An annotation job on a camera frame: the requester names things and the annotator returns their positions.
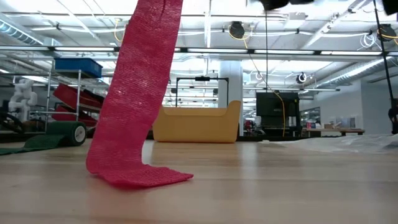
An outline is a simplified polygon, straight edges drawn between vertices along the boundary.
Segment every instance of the red tray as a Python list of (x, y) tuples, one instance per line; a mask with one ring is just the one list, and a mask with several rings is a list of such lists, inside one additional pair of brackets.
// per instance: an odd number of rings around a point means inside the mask
[[(76, 110), (68, 108), (66, 106), (59, 105), (55, 112), (69, 112), (76, 113)], [(76, 121), (76, 115), (74, 114), (53, 114), (52, 118), (56, 121)], [(83, 122), (87, 127), (94, 127), (97, 124), (97, 120), (88, 116), (85, 112), (80, 111), (79, 121)]]
[[(77, 104), (77, 89), (64, 85), (59, 84), (57, 89), (53, 93), (58, 99), (63, 101), (66, 105), (68, 105), (72, 109), (76, 109)], [(90, 112), (99, 112), (102, 103), (97, 99), (91, 97), (89, 94), (85, 93), (84, 91), (80, 91), (80, 109), (84, 111)]]

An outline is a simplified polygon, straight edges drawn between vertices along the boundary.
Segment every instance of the black pole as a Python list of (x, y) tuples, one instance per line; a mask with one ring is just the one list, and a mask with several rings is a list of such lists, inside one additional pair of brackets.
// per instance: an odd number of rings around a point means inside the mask
[(175, 85), (175, 107), (178, 107), (178, 81), (180, 81), (179, 78), (177, 78), (177, 84)]
[(394, 95), (392, 94), (392, 88), (391, 88), (391, 81), (390, 81), (390, 73), (388, 71), (388, 64), (387, 64), (387, 57), (386, 57), (386, 50), (384, 48), (384, 42), (382, 38), (382, 33), (381, 33), (381, 26), (380, 26), (380, 20), (379, 20), (379, 13), (377, 12), (377, 5), (376, 5), (376, 0), (373, 0), (374, 4), (374, 13), (376, 15), (376, 22), (377, 22), (377, 29), (379, 32), (378, 35), (380, 35), (380, 45), (381, 45), (381, 51), (384, 59), (384, 67), (386, 69), (386, 78), (387, 78), (387, 84), (388, 84), (388, 90), (390, 92), (390, 100), (391, 100), (391, 108), (395, 107), (395, 102), (394, 102)]
[(229, 105), (229, 78), (225, 78), (226, 81), (226, 107)]
[(266, 50), (267, 50), (267, 54), (266, 54), (266, 93), (268, 93), (268, 10), (266, 10)]

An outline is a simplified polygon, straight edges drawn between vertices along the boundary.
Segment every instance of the white column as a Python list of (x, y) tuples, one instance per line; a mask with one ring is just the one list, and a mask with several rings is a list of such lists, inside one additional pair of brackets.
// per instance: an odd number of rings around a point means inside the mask
[[(239, 119), (239, 133), (243, 136), (243, 70), (241, 61), (221, 61), (218, 70), (219, 78), (229, 78), (229, 98), (228, 101), (239, 100), (242, 102), (241, 114)], [(218, 107), (227, 107), (227, 82), (218, 81)]]

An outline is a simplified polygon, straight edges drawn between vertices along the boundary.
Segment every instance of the desk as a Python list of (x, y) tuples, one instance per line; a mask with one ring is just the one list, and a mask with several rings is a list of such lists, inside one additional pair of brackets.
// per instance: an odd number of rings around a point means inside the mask
[(302, 129), (303, 133), (308, 132), (308, 136), (311, 137), (311, 132), (340, 132), (342, 136), (346, 136), (347, 133), (357, 133), (358, 135), (363, 135), (365, 133), (365, 130), (363, 129), (343, 129), (343, 128), (337, 128), (337, 129), (324, 129), (324, 128), (317, 128), (317, 129), (307, 129), (303, 128)]

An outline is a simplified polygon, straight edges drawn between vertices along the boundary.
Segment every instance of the white robot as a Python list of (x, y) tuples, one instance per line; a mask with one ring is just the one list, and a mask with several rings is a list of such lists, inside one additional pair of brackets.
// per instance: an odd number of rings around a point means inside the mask
[(35, 106), (37, 104), (37, 94), (32, 91), (33, 84), (33, 80), (19, 80), (19, 84), (15, 84), (15, 93), (8, 103), (8, 107), (11, 112), (18, 108), (21, 109), (21, 113), (18, 118), (22, 122), (29, 120), (30, 106)]

